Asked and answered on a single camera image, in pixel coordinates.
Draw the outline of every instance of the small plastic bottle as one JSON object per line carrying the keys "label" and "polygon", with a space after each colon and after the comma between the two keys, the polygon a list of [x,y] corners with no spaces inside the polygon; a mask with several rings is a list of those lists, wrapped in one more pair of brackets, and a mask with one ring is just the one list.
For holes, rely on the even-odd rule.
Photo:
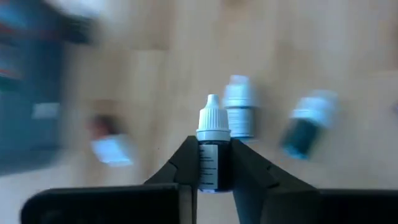
{"label": "small plastic bottle", "polygon": [[206,106],[200,110],[197,139],[200,143],[199,190],[207,193],[232,190],[228,115],[220,108],[218,95],[208,95]]}
{"label": "small plastic bottle", "polygon": [[314,90],[310,96],[302,98],[282,138],[284,151],[296,159],[308,159],[321,131],[332,124],[336,101],[337,94],[328,90]]}
{"label": "small plastic bottle", "polygon": [[228,112],[231,137],[241,141],[255,139],[257,105],[248,77],[231,76],[231,81],[225,88],[223,104]]}

